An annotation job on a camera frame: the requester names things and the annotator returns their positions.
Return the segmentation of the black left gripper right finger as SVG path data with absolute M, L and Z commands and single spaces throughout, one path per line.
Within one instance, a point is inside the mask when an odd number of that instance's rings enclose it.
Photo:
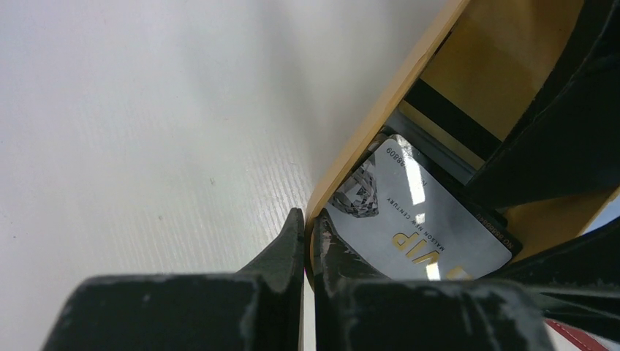
M 517 285 L 389 279 L 337 236 L 327 211 L 312 240 L 318 350 L 553 349 Z

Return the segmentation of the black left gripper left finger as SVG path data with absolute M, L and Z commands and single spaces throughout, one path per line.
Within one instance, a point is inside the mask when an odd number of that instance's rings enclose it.
M 303 212 L 235 273 L 95 276 L 71 294 L 45 350 L 298 350 Z

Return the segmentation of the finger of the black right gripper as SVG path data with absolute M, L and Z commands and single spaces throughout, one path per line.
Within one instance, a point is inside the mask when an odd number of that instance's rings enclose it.
M 619 185 L 619 3 L 586 1 L 550 75 L 466 184 L 503 208 Z
M 522 284 L 545 317 L 619 340 L 619 229 L 600 227 L 488 275 Z

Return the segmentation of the red leather card holder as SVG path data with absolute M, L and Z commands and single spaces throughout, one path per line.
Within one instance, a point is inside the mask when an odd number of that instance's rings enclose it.
M 601 339 L 564 323 L 546 319 L 545 324 L 555 350 L 603 351 L 613 349 Z

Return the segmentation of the silver VIP card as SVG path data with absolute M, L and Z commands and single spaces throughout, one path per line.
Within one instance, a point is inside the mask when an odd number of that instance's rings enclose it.
M 325 208 L 345 244 L 392 279 L 477 279 L 514 258 L 400 135 L 380 143 Z

